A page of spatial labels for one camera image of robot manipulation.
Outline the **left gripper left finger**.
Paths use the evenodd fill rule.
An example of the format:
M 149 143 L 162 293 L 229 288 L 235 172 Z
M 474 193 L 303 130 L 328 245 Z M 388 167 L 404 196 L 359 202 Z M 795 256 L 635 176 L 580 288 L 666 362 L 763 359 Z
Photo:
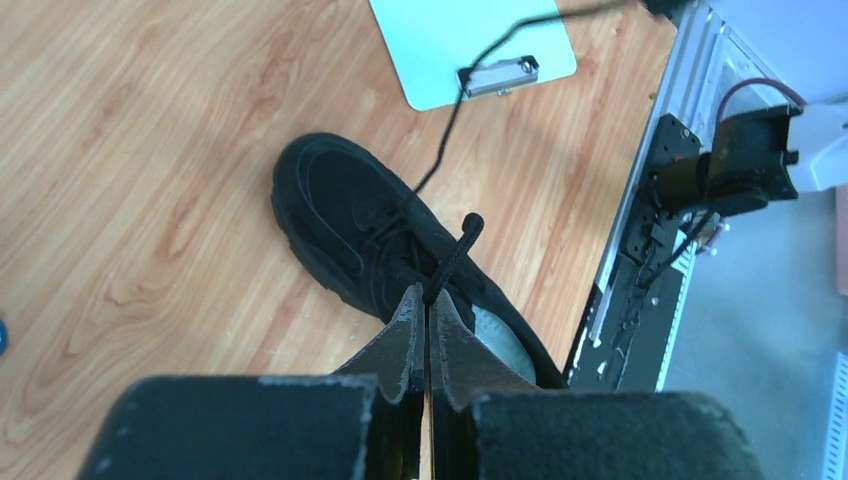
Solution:
M 328 375 L 160 375 L 114 403 L 82 479 L 414 479 L 424 399 L 420 285 Z

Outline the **black sneaker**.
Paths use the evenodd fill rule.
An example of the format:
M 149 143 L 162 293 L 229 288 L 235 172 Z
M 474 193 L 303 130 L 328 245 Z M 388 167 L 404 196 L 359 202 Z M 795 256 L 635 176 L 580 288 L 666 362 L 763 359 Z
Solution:
M 383 323 L 407 288 L 427 284 L 457 243 L 395 173 L 332 133 L 305 134 L 283 149 L 271 206 L 306 271 Z M 540 338 L 470 258 L 458 262 L 445 289 L 465 326 L 505 364 L 541 388 L 565 388 Z

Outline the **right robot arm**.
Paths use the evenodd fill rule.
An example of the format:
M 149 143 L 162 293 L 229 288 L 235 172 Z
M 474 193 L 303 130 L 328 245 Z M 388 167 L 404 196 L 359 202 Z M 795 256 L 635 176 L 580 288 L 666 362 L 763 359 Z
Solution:
M 662 167 L 661 211 L 732 217 L 847 184 L 847 103 L 774 106 L 728 117 L 711 150 Z

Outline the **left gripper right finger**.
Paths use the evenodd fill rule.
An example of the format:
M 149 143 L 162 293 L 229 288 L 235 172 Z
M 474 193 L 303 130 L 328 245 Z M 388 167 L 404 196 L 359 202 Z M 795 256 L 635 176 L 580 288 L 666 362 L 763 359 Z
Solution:
M 760 479 L 744 431 L 692 392 L 543 390 L 463 324 L 429 309 L 432 473 L 437 479 Z

